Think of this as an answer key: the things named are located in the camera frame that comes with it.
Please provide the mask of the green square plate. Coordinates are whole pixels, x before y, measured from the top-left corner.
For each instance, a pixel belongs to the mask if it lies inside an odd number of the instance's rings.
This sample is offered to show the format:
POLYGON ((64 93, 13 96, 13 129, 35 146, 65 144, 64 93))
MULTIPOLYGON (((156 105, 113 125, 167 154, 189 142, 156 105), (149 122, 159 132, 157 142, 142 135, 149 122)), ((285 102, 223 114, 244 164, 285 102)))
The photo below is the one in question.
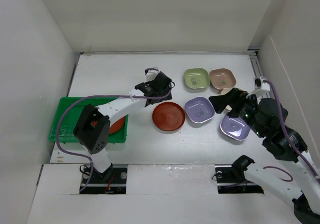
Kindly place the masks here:
POLYGON ((184 83, 190 89, 207 88, 211 83, 209 73, 203 68, 187 69, 183 77, 184 83))

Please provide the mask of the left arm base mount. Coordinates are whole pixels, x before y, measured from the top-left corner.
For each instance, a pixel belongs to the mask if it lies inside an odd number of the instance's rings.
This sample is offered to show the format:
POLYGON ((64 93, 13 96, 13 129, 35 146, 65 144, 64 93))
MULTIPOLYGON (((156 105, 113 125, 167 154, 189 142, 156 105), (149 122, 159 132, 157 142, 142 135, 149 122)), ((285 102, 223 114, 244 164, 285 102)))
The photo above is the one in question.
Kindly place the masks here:
POLYGON ((85 186, 88 175, 90 173, 90 167, 82 167, 82 180, 79 188, 80 194, 91 194, 91 195, 124 195, 127 189, 127 172, 128 168, 125 166, 114 167, 112 175, 109 179, 103 181, 96 172, 89 181, 87 187, 82 190, 85 186))

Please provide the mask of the purple square plate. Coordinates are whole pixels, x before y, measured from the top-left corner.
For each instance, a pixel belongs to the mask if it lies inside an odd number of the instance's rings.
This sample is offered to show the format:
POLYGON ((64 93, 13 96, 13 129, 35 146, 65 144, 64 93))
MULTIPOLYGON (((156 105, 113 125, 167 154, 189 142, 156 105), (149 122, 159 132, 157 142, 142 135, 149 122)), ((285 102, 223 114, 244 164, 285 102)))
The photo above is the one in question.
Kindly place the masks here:
POLYGON ((228 115, 223 117, 220 123, 220 129, 225 135, 237 141, 245 140, 251 130, 242 118, 233 118, 228 115))
POLYGON ((201 96, 187 101, 184 110, 189 119, 197 124, 204 123, 215 115, 215 110, 210 101, 201 96))

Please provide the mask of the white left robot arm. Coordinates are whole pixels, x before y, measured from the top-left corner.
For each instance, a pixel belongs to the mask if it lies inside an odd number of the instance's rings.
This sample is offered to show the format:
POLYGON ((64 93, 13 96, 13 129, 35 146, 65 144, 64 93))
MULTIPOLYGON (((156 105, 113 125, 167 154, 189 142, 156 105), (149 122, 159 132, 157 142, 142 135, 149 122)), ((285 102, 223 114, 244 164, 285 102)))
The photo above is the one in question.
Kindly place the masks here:
POLYGON ((107 104, 89 104, 83 108, 73 134, 92 159, 94 176, 98 181, 107 182, 113 172, 113 165, 106 151, 111 126, 129 113, 171 100, 174 85, 172 79, 158 71, 153 80, 136 85, 127 94, 107 104))

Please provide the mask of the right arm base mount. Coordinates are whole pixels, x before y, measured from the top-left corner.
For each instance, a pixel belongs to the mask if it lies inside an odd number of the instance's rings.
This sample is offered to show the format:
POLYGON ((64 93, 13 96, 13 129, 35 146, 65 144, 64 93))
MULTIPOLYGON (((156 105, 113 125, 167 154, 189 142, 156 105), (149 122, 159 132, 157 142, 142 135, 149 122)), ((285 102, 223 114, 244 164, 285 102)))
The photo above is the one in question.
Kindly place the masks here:
POLYGON ((216 182, 218 194, 264 194, 262 187, 246 180, 231 165, 218 164, 214 168, 211 180, 216 182))

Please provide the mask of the cream square plate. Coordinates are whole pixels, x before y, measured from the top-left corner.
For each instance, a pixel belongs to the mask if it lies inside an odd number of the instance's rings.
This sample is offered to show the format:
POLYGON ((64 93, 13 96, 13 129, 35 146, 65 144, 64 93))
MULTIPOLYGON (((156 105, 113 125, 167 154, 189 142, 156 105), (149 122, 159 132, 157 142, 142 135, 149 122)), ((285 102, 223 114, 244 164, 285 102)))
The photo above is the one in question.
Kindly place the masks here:
POLYGON ((229 93, 230 91, 232 91, 233 89, 236 89, 236 90, 240 90, 240 91, 242 91, 242 89, 240 89, 240 88, 236 88, 236 87, 233 87, 233 88, 227 88, 227 89, 223 89, 223 90, 220 92, 220 95, 225 95, 225 94, 229 93))

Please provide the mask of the pink square plate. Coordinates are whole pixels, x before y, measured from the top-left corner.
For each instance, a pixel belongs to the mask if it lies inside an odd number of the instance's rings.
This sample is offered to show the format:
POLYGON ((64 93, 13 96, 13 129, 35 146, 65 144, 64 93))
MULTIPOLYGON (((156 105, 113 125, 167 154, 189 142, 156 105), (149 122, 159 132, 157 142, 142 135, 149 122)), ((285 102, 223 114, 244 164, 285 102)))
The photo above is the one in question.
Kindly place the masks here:
POLYGON ((216 90, 233 88, 237 83, 234 74, 226 68, 212 70, 209 77, 213 88, 216 90))

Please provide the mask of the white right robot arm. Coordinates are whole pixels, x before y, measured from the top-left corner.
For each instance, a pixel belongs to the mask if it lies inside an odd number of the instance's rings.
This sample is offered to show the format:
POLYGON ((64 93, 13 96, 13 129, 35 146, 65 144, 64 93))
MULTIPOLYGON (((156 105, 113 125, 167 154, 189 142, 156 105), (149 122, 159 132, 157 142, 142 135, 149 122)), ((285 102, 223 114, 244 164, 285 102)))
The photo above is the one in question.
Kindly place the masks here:
POLYGON ((297 184, 293 187, 268 170, 260 167, 252 158, 242 155, 230 166, 232 177, 240 182, 252 182, 264 188, 292 209, 302 224, 320 222, 320 174, 304 154, 307 144, 301 135, 284 124, 288 115, 278 100, 264 98, 237 88, 225 95, 209 97, 216 113, 227 106, 230 118, 241 118, 260 138, 263 147, 291 174, 297 184))

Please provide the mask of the red round plate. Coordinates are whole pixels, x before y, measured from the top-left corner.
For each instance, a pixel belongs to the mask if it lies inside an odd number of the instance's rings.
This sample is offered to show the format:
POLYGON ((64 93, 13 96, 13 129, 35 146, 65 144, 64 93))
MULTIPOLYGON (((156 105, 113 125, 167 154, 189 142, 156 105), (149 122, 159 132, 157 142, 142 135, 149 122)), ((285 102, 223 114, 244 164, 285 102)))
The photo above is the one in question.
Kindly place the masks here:
POLYGON ((109 134, 114 134, 118 132, 125 124, 126 117, 122 117, 121 119, 117 120, 114 124, 110 126, 109 134))
POLYGON ((152 113, 155 126, 166 132, 173 132, 181 128, 185 119, 186 115, 182 107, 173 102, 159 104, 152 113))

